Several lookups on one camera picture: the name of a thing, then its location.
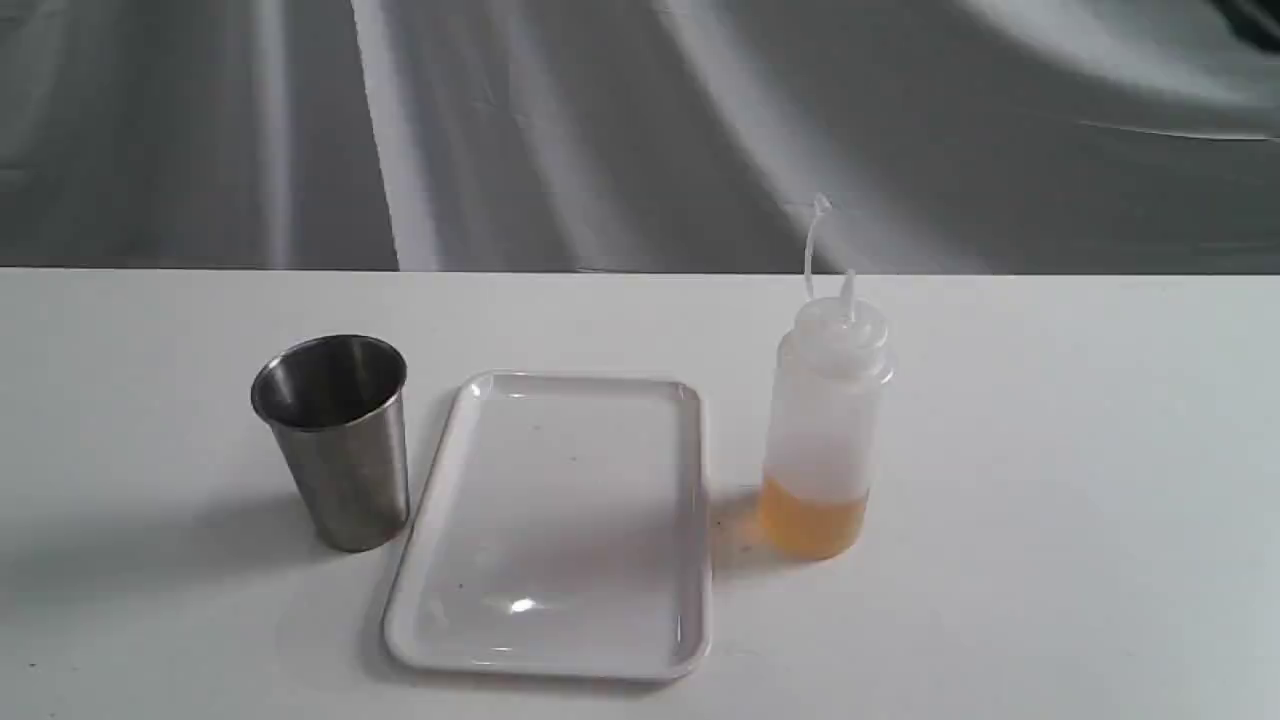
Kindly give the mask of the plastic squeeze bottle with oil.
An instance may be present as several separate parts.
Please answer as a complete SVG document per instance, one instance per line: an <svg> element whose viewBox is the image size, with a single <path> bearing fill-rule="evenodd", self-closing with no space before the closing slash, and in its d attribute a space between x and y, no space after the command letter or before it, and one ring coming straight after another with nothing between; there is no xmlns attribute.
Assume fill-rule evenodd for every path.
<svg viewBox="0 0 1280 720"><path fill-rule="evenodd" d="M836 295L817 292L819 229L832 205L812 202L803 258L806 301L776 352L756 519L792 559L833 559L858 541L870 497L881 396L893 377L890 325L844 273Z"/></svg>

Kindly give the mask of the white plastic tray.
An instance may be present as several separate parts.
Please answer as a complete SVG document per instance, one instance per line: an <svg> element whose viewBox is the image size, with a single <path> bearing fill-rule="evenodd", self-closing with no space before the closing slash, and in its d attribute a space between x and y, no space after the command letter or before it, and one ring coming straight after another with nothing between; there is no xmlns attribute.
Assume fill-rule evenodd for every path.
<svg viewBox="0 0 1280 720"><path fill-rule="evenodd" d="M428 673L666 684L710 644L700 395L485 372L456 392L381 634Z"/></svg>

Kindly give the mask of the stainless steel cup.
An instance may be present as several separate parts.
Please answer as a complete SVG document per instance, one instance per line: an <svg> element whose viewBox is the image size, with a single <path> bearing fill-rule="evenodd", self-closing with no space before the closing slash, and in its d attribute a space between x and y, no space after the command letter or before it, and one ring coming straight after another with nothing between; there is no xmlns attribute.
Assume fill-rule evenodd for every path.
<svg viewBox="0 0 1280 720"><path fill-rule="evenodd" d="M330 334L278 354L250 387L317 534L340 552L381 547L408 523L407 370L384 340Z"/></svg>

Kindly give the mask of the grey fabric backdrop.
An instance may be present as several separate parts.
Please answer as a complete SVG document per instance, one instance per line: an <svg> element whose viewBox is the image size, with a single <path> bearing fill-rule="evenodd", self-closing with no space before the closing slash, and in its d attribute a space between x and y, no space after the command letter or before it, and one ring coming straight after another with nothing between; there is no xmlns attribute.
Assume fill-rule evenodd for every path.
<svg viewBox="0 0 1280 720"><path fill-rule="evenodd" d="M5 1L3 264L1274 274L1275 1Z"/></svg>

